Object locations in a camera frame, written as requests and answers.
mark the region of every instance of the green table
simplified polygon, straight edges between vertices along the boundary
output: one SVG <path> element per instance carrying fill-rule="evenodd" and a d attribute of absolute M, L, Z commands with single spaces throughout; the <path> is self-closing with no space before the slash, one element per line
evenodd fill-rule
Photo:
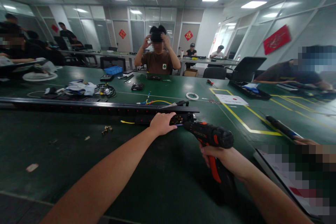
<path fill-rule="evenodd" d="M 58 78 L 43 83 L 11 80 L 0 83 L 0 95 L 27 97 L 49 87 L 61 88 L 76 79 L 99 83 L 102 69 L 66 66 Z M 167 76 L 171 82 L 147 80 L 134 73 L 132 83 L 144 83 L 142 91 L 131 91 L 130 84 L 115 78 L 110 85 L 117 96 L 111 102 L 137 103 L 186 100 L 186 93 L 199 95 L 190 106 L 200 109 L 198 120 L 223 126 L 235 136 L 235 148 L 253 163 L 254 146 L 291 145 L 286 138 L 262 122 L 259 112 L 270 114 L 300 135 L 321 144 L 334 144 L 335 118 L 319 113 L 336 114 L 335 103 L 292 97 L 275 86 L 260 88 L 274 95 L 270 101 L 252 100 L 228 85 L 226 80 L 212 80 L 218 89 L 203 78 Z M 239 95 L 249 106 L 215 105 L 214 93 Z M 132 118 L 105 115 L 39 113 L 0 110 L 0 191 L 35 200 L 55 203 L 91 167 L 145 126 L 123 124 Z M 113 133 L 102 136 L 106 125 Z M 32 163 L 39 167 L 26 172 Z M 241 207 L 231 209 L 221 204 L 211 171 L 206 167 L 198 141 L 183 128 L 161 136 L 149 147 L 129 183 L 106 212 L 116 219 L 139 223 L 262 223 L 245 188 L 237 182 Z"/>

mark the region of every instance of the screwdriver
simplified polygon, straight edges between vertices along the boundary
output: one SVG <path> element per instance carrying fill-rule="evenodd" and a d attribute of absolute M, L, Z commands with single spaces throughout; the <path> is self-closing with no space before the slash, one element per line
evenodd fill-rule
<path fill-rule="evenodd" d="M 214 86 L 215 88 L 217 88 L 218 89 L 218 87 L 216 87 L 215 85 L 214 85 L 214 83 L 211 81 L 211 80 L 206 80 L 211 86 Z"/>
<path fill-rule="evenodd" d="M 294 136 L 298 136 L 298 137 L 301 137 L 303 138 L 302 136 L 300 136 L 298 133 L 296 133 L 294 130 L 288 128 L 285 124 L 283 124 L 282 122 L 280 122 L 279 120 L 275 119 L 274 117 L 272 116 L 268 116 L 268 115 L 265 115 L 263 112 L 261 112 L 259 110 L 260 113 L 262 113 L 266 120 L 269 121 L 272 126 L 278 130 L 281 131 L 282 134 L 284 134 L 285 136 L 287 136 L 288 138 L 292 139 L 292 140 L 296 140 L 294 138 Z"/>

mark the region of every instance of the brown t-shirt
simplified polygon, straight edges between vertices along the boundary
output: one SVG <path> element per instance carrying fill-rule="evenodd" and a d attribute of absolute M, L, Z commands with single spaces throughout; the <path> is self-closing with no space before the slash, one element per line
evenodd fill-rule
<path fill-rule="evenodd" d="M 173 63 L 168 52 L 161 54 L 146 52 L 141 58 L 141 63 L 147 66 L 147 71 L 151 74 L 169 75 L 173 70 Z"/>
<path fill-rule="evenodd" d="M 275 64 L 268 68 L 265 72 L 255 78 L 257 81 L 297 81 L 302 84 L 315 84 L 321 82 L 322 79 L 314 71 L 295 71 L 293 67 L 289 65 L 289 62 L 282 62 Z"/>

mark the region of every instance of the white t-shirt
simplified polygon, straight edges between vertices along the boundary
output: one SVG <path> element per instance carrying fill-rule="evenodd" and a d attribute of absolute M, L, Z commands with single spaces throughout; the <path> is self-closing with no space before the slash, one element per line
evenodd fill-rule
<path fill-rule="evenodd" d="M 216 57 L 217 58 L 224 58 L 224 53 L 222 53 L 222 52 L 217 52 L 217 51 L 215 51 L 215 52 L 213 52 L 211 55 L 210 55 L 210 57 L 212 57 L 212 56 L 215 56 L 216 55 Z"/>

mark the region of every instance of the cardboard box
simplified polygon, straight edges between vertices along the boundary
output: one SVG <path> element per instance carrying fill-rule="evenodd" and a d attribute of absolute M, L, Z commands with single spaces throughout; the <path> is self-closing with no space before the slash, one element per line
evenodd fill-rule
<path fill-rule="evenodd" d="M 198 76 L 198 71 L 197 69 L 187 68 L 187 70 L 184 72 L 184 76 L 196 77 Z"/>

